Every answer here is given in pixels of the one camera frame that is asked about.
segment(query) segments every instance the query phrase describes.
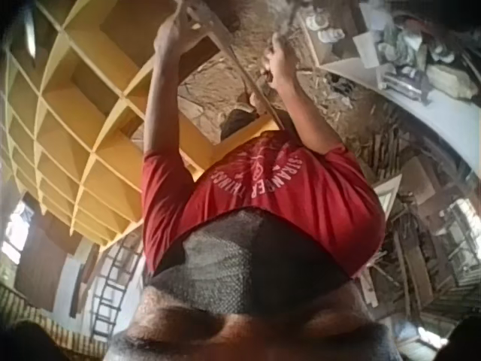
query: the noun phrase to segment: red t-shirt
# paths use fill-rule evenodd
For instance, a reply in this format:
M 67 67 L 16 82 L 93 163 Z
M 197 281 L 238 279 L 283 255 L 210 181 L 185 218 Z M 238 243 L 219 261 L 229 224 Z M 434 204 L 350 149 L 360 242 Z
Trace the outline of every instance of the red t-shirt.
M 240 208 L 269 211 L 327 250 L 349 275 L 378 251 L 385 216 L 355 157 L 324 156 L 286 132 L 266 132 L 230 152 L 194 183 L 178 151 L 144 158 L 144 250 L 154 271 L 174 241 Z

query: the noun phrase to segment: hand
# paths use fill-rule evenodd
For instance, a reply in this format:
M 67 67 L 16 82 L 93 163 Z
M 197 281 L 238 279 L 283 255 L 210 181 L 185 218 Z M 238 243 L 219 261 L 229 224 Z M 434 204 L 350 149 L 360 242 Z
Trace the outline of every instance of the hand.
M 183 43 L 190 33 L 187 7 L 187 0 L 179 0 L 175 14 L 164 21 L 157 32 L 154 49 L 162 58 L 176 59 L 183 51 Z
M 272 48 L 265 54 L 265 71 L 272 74 L 272 82 L 269 84 L 279 92 L 285 86 L 291 86 L 297 81 L 296 65 L 298 58 L 294 50 L 278 33 L 272 37 Z

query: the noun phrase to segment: wooden shelving unit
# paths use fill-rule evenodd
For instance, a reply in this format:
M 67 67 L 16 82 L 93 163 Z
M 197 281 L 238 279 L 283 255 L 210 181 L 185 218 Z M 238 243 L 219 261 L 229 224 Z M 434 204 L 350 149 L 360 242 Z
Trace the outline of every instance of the wooden shelving unit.
M 142 224 L 142 152 L 130 137 L 145 119 L 153 40 L 175 0 L 38 0 L 37 56 L 21 24 L 0 52 L 0 156 L 47 210 L 101 245 Z M 189 39 L 185 79 L 219 50 L 206 32 Z M 180 153 L 195 179 L 254 135 L 213 146 L 180 114 Z

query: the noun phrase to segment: ladder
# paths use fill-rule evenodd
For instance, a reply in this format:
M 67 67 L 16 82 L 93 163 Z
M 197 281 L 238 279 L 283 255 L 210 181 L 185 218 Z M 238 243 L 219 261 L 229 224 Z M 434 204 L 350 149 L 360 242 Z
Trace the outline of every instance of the ladder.
M 98 281 L 104 280 L 104 285 L 100 294 L 97 294 L 96 288 L 93 289 L 91 340 L 94 338 L 105 342 L 111 340 L 123 300 L 142 253 L 141 237 L 135 233 L 127 235 L 108 250 L 106 259 L 111 259 L 112 262 L 108 273 L 97 276 Z

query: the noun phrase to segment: man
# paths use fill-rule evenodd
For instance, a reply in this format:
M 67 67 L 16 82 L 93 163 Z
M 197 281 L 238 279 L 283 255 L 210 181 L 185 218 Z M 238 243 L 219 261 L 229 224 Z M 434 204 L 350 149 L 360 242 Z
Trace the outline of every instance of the man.
M 263 134 L 196 184 L 184 167 L 185 7 L 159 30 L 147 106 L 144 248 L 153 276 L 106 359 L 399 359 L 351 281 L 380 247 L 383 210 L 278 36 L 265 65 L 302 143 Z

